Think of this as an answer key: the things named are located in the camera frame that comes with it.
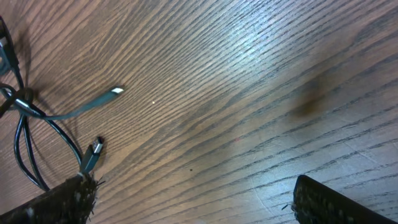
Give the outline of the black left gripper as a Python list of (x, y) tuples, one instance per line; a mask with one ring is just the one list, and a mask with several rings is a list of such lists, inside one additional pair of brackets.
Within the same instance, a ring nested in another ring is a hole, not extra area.
[(14, 49), (9, 29), (1, 17), (1, 75), (18, 68), (19, 61)]

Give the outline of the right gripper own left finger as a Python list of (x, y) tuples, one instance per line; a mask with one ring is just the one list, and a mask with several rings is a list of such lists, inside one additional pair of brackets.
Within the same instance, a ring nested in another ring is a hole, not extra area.
[(85, 224), (96, 203), (98, 181), (78, 173), (48, 192), (1, 215), (4, 224)]

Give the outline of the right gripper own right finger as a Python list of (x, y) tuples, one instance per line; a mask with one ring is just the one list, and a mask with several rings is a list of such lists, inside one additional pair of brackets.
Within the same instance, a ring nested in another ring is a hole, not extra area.
[(397, 224), (306, 175), (298, 176), (293, 196), (300, 224)]

